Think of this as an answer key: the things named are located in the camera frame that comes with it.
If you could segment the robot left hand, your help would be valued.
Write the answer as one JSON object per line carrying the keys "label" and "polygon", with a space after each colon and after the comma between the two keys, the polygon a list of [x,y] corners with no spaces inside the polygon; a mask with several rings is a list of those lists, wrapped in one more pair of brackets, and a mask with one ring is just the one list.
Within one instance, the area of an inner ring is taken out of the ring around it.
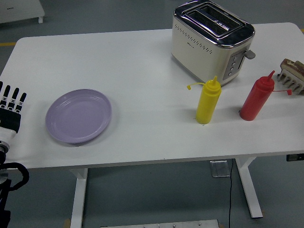
{"label": "robot left hand", "polygon": [[19,88],[16,87],[10,95],[11,86],[6,85],[0,96],[0,144],[8,147],[10,141],[19,132],[21,110],[27,97],[22,93],[18,98]]}

